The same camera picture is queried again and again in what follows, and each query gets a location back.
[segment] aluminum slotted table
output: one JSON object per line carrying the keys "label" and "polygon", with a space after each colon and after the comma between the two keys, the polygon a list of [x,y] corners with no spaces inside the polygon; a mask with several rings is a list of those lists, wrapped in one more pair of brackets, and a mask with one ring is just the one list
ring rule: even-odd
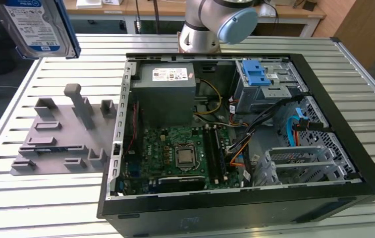
{"label": "aluminum slotted table", "polygon": [[[0,237],[120,237],[96,219],[101,174],[13,177],[8,171],[36,116],[38,97],[69,104],[66,83],[82,86],[92,104],[118,101],[125,53],[176,52],[176,36],[78,34],[78,59],[34,61],[0,119]],[[348,121],[375,161],[375,81],[341,43],[321,38],[249,37],[237,45],[221,44],[222,52],[298,53]],[[184,234],[180,237],[332,238],[375,237],[375,202],[357,205],[317,223]]]}

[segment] green circuit board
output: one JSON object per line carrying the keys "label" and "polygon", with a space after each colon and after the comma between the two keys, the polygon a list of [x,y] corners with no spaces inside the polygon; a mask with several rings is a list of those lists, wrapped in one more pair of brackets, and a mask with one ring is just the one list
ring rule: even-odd
{"label": "green circuit board", "polygon": [[[217,129],[221,146],[228,145],[228,132],[224,127]],[[180,168],[176,163],[176,151],[192,148],[194,165]],[[201,127],[146,128],[142,137],[142,156],[140,161],[128,163],[128,170],[136,170],[138,178],[161,178],[169,176],[204,176],[204,190],[238,187],[236,170],[225,172],[226,180],[214,184],[208,178],[208,163],[202,141]],[[148,179],[134,179],[130,183],[134,194],[148,193]]]}

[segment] ram slot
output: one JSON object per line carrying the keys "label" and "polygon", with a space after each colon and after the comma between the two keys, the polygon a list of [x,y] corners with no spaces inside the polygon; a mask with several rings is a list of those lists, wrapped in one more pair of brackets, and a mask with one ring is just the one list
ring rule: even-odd
{"label": "ram slot", "polygon": [[221,141],[220,141],[220,137],[218,137],[218,130],[214,128],[214,141],[216,141],[216,145],[217,145],[217,155],[218,155],[218,162],[220,162],[220,170],[221,170],[221,175],[224,180],[226,180],[226,169],[225,169],[225,161],[224,161],[224,151],[222,151],[222,147],[221,147]]}
{"label": "ram slot", "polygon": [[209,181],[217,184],[220,181],[224,180],[224,175],[221,171],[216,130],[213,128],[204,127],[202,141],[206,155]]}

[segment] motherboard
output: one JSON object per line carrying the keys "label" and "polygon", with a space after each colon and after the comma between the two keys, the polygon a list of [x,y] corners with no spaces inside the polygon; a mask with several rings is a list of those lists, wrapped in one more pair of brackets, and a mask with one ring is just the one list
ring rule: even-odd
{"label": "motherboard", "polygon": [[132,194],[157,193],[162,187],[180,191],[182,184],[186,188],[181,190],[190,190],[189,186],[200,190],[238,187],[236,170],[225,168],[228,144],[224,126],[144,129],[141,157],[126,162]]}

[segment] orange wire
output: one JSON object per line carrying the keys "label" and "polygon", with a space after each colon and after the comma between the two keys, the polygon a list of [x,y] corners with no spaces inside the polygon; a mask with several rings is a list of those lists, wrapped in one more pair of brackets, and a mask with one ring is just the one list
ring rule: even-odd
{"label": "orange wire", "polygon": [[294,144],[298,146],[298,131],[294,130]]}
{"label": "orange wire", "polygon": [[229,165],[241,165],[241,166],[244,166],[244,164],[241,164],[241,163],[233,163],[233,161],[234,161],[234,159],[236,159],[236,157],[238,156],[238,154],[240,154],[240,152],[242,151],[242,149],[244,149],[244,147],[246,146],[246,144],[248,144],[248,142],[250,141],[250,138],[248,139],[248,141],[244,143],[244,145],[241,146],[241,148],[238,149],[238,151],[237,151],[237,153],[233,155],[233,158],[230,159],[230,161],[229,161]]}
{"label": "orange wire", "polygon": [[232,116],[233,116],[233,114],[229,114],[229,118],[228,118],[229,125],[240,125],[240,123],[233,123],[233,122],[232,122]]}

